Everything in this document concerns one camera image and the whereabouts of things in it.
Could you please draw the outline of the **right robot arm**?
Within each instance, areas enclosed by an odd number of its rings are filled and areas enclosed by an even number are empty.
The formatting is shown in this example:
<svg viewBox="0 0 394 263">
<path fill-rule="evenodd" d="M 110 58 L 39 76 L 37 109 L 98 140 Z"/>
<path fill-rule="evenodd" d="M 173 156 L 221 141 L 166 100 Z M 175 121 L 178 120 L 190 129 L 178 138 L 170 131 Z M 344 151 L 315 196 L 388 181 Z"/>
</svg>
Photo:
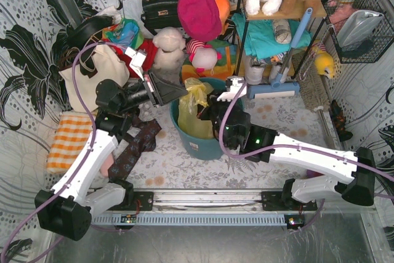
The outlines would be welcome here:
<svg viewBox="0 0 394 263">
<path fill-rule="evenodd" d="M 229 150 L 237 150 L 250 161 L 293 164 L 318 176 L 289 179 L 281 192 L 286 206 L 306 204 L 313 200 L 341 198 L 358 206 L 374 204 L 375 167 L 372 152 L 332 150 L 299 142 L 269 128 L 251 123 L 250 114 L 236 104 L 228 118 L 229 102 L 211 95 L 207 106 L 198 105 L 197 117 L 212 123 L 213 135 Z"/>
</svg>

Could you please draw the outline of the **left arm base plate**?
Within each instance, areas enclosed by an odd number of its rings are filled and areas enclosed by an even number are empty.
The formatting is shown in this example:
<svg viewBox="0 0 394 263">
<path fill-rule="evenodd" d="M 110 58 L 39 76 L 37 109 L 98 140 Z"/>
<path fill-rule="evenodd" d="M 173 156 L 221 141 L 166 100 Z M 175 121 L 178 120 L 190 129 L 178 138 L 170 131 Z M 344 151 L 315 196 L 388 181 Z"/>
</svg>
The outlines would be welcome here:
<svg viewBox="0 0 394 263">
<path fill-rule="evenodd" d="M 153 192 L 135 192 L 131 204 L 121 205 L 121 211 L 152 211 L 154 202 Z"/>
</svg>

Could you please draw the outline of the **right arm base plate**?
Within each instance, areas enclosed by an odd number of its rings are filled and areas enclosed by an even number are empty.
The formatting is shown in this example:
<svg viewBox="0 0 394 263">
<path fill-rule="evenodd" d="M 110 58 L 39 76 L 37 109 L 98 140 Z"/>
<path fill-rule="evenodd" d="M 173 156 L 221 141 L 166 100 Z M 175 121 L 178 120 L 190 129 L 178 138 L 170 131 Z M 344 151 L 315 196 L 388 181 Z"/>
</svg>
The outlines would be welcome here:
<svg viewBox="0 0 394 263">
<path fill-rule="evenodd" d="M 282 191 L 262 191 L 260 193 L 262 208 L 264 211 L 316 211 L 318 209 L 315 201 L 301 203 L 292 198 L 282 200 Z"/>
</svg>

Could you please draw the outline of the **yellow trash bag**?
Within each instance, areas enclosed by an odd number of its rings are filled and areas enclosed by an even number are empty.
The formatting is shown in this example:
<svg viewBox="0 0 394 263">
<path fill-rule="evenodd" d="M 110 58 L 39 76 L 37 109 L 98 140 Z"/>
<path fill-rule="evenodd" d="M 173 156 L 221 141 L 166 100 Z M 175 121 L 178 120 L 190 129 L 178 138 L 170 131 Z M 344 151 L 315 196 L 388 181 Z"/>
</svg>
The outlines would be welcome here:
<svg viewBox="0 0 394 263">
<path fill-rule="evenodd" d="M 213 139 L 212 123 L 197 117 L 198 105 L 207 106 L 207 95 L 214 88 L 196 78 L 185 80 L 188 94 L 179 99 L 178 126 L 186 134 L 199 139 Z"/>
</svg>

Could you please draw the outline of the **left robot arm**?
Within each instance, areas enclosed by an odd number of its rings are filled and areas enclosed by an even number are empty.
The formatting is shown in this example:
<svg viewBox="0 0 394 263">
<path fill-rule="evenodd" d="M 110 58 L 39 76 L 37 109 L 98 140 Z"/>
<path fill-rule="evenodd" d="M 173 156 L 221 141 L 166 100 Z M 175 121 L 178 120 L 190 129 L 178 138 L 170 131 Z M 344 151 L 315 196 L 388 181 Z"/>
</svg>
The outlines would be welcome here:
<svg viewBox="0 0 394 263">
<path fill-rule="evenodd" d="M 133 165 L 116 168 L 101 189 L 89 193 L 96 173 L 112 154 L 132 126 L 139 125 L 139 147 L 151 147 L 160 126 L 155 121 L 139 120 L 139 105 L 151 102 L 163 106 L 187 94 L 187 90 L 148 71 L 134 85 L 122 87 L 111 79 L 104 79 L 96 87 L 97 117 L 92 132 L 74 163 L 49 190 L 40 190 L 34 203 L 42 229 L 74 241 L 88 231 L 94 218 L 109 209 L 141 208 L 134 196 L 134 186 L 121 177 Z"/>
</svg>

